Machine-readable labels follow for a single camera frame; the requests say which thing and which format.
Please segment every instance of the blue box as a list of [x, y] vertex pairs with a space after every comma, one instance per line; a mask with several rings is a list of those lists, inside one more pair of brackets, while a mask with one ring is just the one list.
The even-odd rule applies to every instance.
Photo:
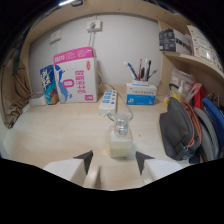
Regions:
[[154, 105], [157, 88], [153, 85], [127, 83], [127, 105]]
[[54, 77], [54, 66], [49, 65], [40, 70], [42, 87], [47, 100], [47, 104], [54, 105], [59, 101], [58, 91]]

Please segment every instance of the pink box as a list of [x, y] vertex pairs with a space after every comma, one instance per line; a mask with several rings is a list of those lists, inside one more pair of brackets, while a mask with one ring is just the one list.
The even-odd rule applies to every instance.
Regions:
[[55, 80], [61, 103], [97, 102], [96, 54], [91, 47], [54, 56]]

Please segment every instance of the plastic bottle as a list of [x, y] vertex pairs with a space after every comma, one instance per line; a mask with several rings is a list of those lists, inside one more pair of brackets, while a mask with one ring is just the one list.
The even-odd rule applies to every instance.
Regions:
[[186, 94], [184, 93], [184, 83], [185, 81], [181, 80], [181, 86], [178, 89], [178, 100], [180, 103], [185, 101]]
[[110, 126], [110, 156], [128, 157], [133, 143], [129, 118], [123, 114], [116, 114], [114, 126]]

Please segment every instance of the gray bag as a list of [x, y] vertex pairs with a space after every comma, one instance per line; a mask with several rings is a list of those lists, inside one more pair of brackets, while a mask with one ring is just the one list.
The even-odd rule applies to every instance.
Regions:
[[159, 121], [166, 155], [177, 161], [200, 163], [197, 149], [201, 145], [201, 129], [193, 108], [171, 97], [167, 109]]
[[194, 108], [194, 111], [201, 125], [202, 142], [198, 149], [201, 158], [203, 162], [216, 160], [219, 158], [219, 143], [212, 122], [203, 110]]

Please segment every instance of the curtain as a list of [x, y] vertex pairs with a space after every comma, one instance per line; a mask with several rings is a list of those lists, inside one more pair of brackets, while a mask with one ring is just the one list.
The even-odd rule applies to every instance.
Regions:
[[7, 128], [12, 128], [22, 114], [22, 109], [29, 103], [31, 88], [24, 64], [15, 59], [3, 68], [1, 79], [2, 119]]

